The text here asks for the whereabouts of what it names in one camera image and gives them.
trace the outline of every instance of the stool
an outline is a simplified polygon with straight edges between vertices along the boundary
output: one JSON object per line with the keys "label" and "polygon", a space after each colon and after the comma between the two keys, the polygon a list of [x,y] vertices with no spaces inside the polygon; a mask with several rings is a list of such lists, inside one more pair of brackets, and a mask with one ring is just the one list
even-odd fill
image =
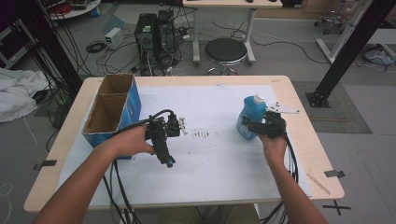
{"label": "stool", "polygon": [[231,38],[210,41],[205,47],[205,56],[217,66],[209,69],[206,75],[213,75],[211,72],[214,70],[219,70],[220,76],[230,75],[231,72],[238,75],[233,69],[226,66],[244,61],[247,54],[248,50],[241,41]]}

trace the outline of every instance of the white bottle cap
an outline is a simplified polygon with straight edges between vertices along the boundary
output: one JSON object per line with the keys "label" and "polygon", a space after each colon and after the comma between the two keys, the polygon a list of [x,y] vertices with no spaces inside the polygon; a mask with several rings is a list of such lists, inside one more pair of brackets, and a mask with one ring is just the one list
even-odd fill
{"label": "white bottle cap", "polygon": [[256,105],[262,105],[265,101],[265,97],[261,94],[256,94],[254,95],[253,101],[256,103]]}

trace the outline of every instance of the chair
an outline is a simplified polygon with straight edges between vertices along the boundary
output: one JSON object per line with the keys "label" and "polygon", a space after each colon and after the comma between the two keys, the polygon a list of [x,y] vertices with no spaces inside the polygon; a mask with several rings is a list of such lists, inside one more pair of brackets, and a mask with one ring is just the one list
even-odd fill
{"label": "chair", "polygon": [[347,17],[342,14],[342,10],[344,8],[344,4],[346,2],[357,2],[359,0],[341,0],[335,11],[327,11],[323,16],[321,16],[317,21],[315,21],[314,25],[319,26],[320,23],[329,24],[329,27],[323,31],[324,35],[327,35],[330,30],[336,26],[341,31],[340,34],[344,31],[345,26],[347,25]]}
{"label": "chair", "polygon": [[210,41],[205,47],[205,56],[209,61],[216,64],[210,68],[206,75],[228,76],[231,73],[238,75],[229,65],[241,63],[247,57],[248,50],[244,43],[231,38],[219,38]]}

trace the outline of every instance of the small white box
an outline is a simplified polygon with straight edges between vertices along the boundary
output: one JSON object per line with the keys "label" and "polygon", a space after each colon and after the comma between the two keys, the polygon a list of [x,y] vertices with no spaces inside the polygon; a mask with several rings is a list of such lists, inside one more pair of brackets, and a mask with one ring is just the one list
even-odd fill
{"label": "small white box", "polygon": [[113,28],[107,35],[105,35],[105,40],[110,49],[118,48],[124,40],[121,29]]}

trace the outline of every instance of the hand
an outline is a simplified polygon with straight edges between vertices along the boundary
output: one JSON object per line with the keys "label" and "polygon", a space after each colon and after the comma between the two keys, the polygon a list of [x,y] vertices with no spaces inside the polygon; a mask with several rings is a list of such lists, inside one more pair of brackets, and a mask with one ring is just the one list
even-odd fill
{"label": "hand", "polygon": [[154,147],[149,145],[145,140],[147,124],[136,126],[123,133],[119,133],[104,142],[107,147],[113,147],[117,150],[117,157],[131,156],[141,152],[155,154]]}
{"label": "hand", "polygon": [[265,135],[259,134],[260,140],[264,145],[264,155],[268,165],[283,165],[286,152],[286,140],[283,137],[271,139]]}

